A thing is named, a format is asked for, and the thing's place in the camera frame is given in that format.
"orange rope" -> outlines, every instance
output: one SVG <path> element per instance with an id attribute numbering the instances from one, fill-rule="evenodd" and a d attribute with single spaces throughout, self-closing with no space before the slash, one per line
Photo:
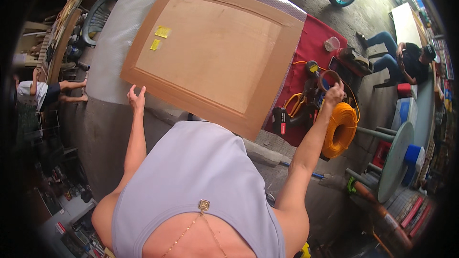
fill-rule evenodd
<path id="1" fill-rule="evenodd" d="M 347 149 L 354 138 L 357 122 L 355 109 L 348 103 L 341 102 L 336 105 L 331 113 L 331 120 L 322 147 L 322 153 L 325 157 L 336 158 Z M 337 134 L 339 137 L 335 137 L 336 129 L 339 126 L 345 128 L 340 128 L 339 134 Z"/>

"blue jeans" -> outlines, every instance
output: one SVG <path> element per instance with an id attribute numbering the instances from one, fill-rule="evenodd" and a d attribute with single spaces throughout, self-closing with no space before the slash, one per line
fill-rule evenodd
<path id="1" fill-rule="evenodd" d="M 373 72 L 379 72 L 384 68 L 387 68 L 389 70 L 389 74 L 391 75 L 392 80 L 396 80 L 397 82 L 403 82 L 404 76 L 400 71 L 399 64 L 397 63 L 396 59 L 398 46 L 397 43 L 395 43 L 392 36 L 389 34 L 389 32 L 383 31 L 367 40 L 368 47 L 382 43 L 384 43 L 384 45 L 386 46 L 388 54 L 382 56 L 373 64 Z"/>

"bubble wrap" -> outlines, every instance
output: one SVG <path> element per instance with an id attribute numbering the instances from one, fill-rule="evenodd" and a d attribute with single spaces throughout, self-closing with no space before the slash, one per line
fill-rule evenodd
<path id="1" fill-rule="evenodd" d="M 128 104 L 130 84 L 119 78 L 129 48 L 138 29 L 156 0 L 118 0 L 95 47 L 86 90 L 89 96 L 105 102 Z M 307 14 L 287 0 L 257 0 L 305 21 Z M 146 107 L 179 109 L 146 94 Z"/>

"coil of orange rope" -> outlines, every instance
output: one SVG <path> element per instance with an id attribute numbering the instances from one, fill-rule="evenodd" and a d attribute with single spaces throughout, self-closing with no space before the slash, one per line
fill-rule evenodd
<path id="1" fill-rule="evenodd" d="M 292 64 L 294 65 L 297 63 L 307 64 L 306 61 L 298 61 Z M 321 83 L 323 80 L 325 73 L 330 73 L 333 75 L 332 77 L 334 77 L 334 79 L 337 81 L 341 80 L 336 72 L 326 70 L 319 66 L 318 68 L 325 71 L 322 72 L 320 78 L 318 79 L 319 83 Z M 328 124 L 325 134 L 324 145 L 322 146 L 322 154 L 327 158 L 336 158 L 348 148 L 354 138 L 355 131 L 357 130 L 357 123 L 360 120 L 360 110 L 355 99 L 355 95 L 352 92 L 350 86 L 345 81 L 341 80 L 341 82 L 343 82 L 351 92 L 356 104 L 357 111 L 359 112 L 359 117 L 357 118 L 355 109 L 352 108 L 348 103 L 341 102 L 336 105 L 332 111 L 330 123 Z"/>

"child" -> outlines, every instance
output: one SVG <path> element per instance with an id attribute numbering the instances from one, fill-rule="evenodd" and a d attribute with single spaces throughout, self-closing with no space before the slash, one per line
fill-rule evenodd
<path id="1" fill-rule="evenodd" d="M 39 112 L 43 112 L 44 107 L 57 101 L 63 102 L 87 102 L 88 96 L 83 94 L 81 97 L 69 97 L 61 93 L 65 89 L 78 89 L 86 86 L 86 79 L 83 82 L 62 81 L 47 85 L 38 82 L 40 70 L 33 70 L 33 81 L 19 82 L 19 77 L 14 75 L 16 80 L 17 100 L 23 104 L 37 106 Z"/>

